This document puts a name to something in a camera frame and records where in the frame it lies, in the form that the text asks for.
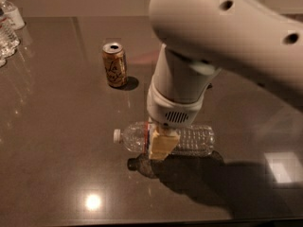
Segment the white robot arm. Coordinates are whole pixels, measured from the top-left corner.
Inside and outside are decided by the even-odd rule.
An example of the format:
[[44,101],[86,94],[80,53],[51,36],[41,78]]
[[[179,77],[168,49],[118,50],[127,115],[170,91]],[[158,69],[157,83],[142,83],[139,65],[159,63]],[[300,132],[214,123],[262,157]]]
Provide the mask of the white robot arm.
[[167,158],[200,111],[207,86],[225,69],[296,109],[303,104],[302,25],[258,0],[151,0],[161,49],[147,96],[152,160]]

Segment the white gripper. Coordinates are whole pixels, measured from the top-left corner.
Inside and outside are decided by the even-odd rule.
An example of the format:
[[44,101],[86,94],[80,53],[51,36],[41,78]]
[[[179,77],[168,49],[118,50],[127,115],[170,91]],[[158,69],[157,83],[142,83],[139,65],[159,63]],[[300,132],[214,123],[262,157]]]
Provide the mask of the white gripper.
[[[162,44],[147,95],[149,117],[169,128],[191,125],[202,108],[207,87],[220,72],[219,67],[184,58]],[[179,141],[174,129],[150,128],[149,158],[165,160]]]

